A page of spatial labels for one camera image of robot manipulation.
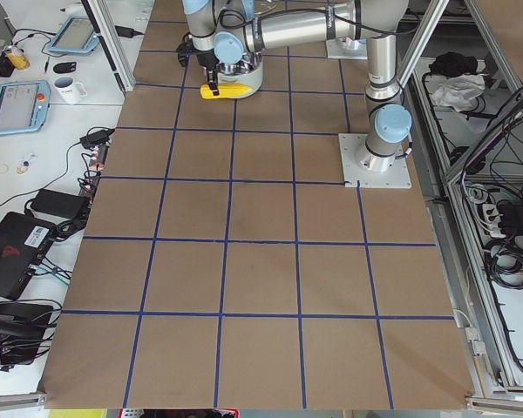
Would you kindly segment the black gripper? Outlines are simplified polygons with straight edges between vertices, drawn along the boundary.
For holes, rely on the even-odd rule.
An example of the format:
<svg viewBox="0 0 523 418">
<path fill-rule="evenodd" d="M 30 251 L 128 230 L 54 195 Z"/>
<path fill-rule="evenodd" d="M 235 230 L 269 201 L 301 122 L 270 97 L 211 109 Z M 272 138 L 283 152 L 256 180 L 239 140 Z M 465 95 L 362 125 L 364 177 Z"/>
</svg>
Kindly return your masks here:
<svg viewBox="0 0 523 418">
<path fill-rule="evenodd" d="M 206 79 L 210 91 L 215 97 L 219 96 L 219 65 L 214 51 L 200 51 L 194 46 L 192 41 L 183 41 L 177 47 L 176 52 L 179 64 L 183 68 L 188 67 L 190 57 L 197 58 L 199 65 L 206 69 Z"/>
</svg>

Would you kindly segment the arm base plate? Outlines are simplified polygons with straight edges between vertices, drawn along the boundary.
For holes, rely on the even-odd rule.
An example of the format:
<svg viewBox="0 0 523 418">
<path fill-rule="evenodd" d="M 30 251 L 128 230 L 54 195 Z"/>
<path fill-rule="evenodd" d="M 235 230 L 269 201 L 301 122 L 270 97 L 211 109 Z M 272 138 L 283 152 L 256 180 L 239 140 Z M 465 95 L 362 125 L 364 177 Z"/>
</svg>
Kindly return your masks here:
<svg viewBox="0 0 523 418">
<path fill-rule="evenodd" d="M 366 40 L 353 40 L 348 37 L 326 41 L 327 58 L 366 60 Z"/>
<path fill-rule="evenodd" d="M 411 189 L 406 158 L 396 159 L 402 152 L 399 145 L 393 155 L 378 157 L 367 149 L 366 134 L 340 133 L 343 184 L 350 188 Z"/>
</svg>

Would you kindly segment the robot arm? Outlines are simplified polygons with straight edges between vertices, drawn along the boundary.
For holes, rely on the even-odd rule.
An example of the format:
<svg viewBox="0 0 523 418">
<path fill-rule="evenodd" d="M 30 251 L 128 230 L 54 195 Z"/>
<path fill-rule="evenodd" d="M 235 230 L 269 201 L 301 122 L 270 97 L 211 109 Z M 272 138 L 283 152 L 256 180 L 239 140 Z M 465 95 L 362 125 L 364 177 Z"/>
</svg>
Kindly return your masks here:
<svg viewBox="0 0 523 418">
<path fill-rule="evenodd" d="M 253 1 L 184 1 L 188 33 L 177 48 L 180 65 L 196 57 L 206 82 L 204 99 L 253 95 L 263 80 L 262 54 L 248 49 L 241 32 L 255 18 Z"/>
<path fill-rule="evenodd" d="M 383 117 L 384 106 L 400 103 L 397 27 L 407 8 L 406 1 L 349 1 L 324 8 L 282 10 L 255 17 L 236 32 L 250 52 L 343 37 L 364 39 L 368 72 L 365 100 L 370 132 L 365 143 L 357 148 L 355 159 L 368 172 L 386 172 L 409 133 L 405 128 L 399 138 L 393 138 L 377 123 Z"/>
</svg>

